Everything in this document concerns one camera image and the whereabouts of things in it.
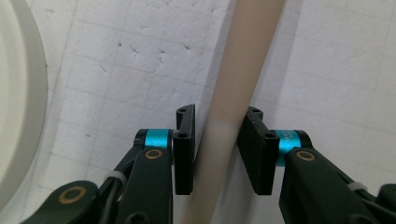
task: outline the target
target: white cylindrical rod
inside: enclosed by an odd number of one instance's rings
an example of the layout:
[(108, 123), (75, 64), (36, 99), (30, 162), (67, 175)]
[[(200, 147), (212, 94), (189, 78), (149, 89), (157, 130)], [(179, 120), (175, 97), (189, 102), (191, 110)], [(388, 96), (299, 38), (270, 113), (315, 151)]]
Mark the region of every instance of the white cylindrical rod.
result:
[(180, 224), (208, 224), (284, 0), (237, 0)]

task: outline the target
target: white tube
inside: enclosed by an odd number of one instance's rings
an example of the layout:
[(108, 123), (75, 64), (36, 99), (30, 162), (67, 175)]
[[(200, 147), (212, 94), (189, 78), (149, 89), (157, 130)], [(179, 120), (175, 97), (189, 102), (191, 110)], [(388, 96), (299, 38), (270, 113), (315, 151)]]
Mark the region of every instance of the white tube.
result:
[(284, 0), (237, 0), (180, 224), (208, 224)]

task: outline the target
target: brass screw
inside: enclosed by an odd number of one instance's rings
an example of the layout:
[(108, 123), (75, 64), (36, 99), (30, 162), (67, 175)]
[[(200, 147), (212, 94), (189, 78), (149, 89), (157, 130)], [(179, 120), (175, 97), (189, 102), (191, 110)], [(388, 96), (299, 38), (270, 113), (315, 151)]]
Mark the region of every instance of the brass screw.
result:
[(316, 159), (314, 154), (307, 151), (298, 151), (297, 157), (304, 161), (314, 161)]
[(149, 160), (156, 160), (163, 155), (163, 152), (159, 149), (152, 149), (146, 152), (145, 157)]
[(82, 186), (74, 186), (70, 189), (65, 190), (59, 196), (59, 202), (68, 204), (68, 203), (75, 203), (80, 200), (84, 195), (87, 193), (87, 189)]

